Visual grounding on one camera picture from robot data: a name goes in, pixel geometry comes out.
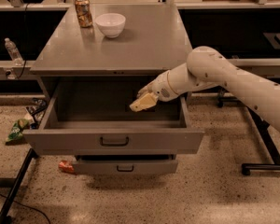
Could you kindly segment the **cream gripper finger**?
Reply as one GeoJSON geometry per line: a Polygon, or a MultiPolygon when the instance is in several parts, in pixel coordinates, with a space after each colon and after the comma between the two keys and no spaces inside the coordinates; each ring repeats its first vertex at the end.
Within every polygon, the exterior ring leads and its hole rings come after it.
{"type": "Polygon", "coordinates": [[[158,96],[152,92],[145,93],[130,104],[133,112],[140,112],[155,106],[158,102],[158,96]]]}
{"type": "Polygon", "coordinates": [[[142,98],[144,96],[153,96],[154,93],[152,91],[153,81],[148,83],[145,87],[143,87],[138,93],[137,98],[142,98]]]}

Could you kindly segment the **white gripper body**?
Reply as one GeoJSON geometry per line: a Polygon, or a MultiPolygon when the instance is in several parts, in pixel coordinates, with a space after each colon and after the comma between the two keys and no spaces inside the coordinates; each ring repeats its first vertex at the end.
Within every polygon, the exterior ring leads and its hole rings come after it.
{"type": "Polygon", "coordinates": [[[177,97],[177,94],[169,84],[169,72],[166,71],[158,75],[152,81],[152,91],[158,96],[158,100],[162,102],[169,102],[177,97]]]}

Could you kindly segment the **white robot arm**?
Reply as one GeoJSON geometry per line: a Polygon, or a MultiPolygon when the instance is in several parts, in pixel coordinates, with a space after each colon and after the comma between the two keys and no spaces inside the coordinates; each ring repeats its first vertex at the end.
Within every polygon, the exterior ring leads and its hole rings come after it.
{"type": "Polygon", "coordinates": [[[158,75],[137,93],[134,112],[168,102],[189,91],[220,86],[280,132],[280,84],[230,63],[215,49],[193,49],[187,61],[158,75]]]}

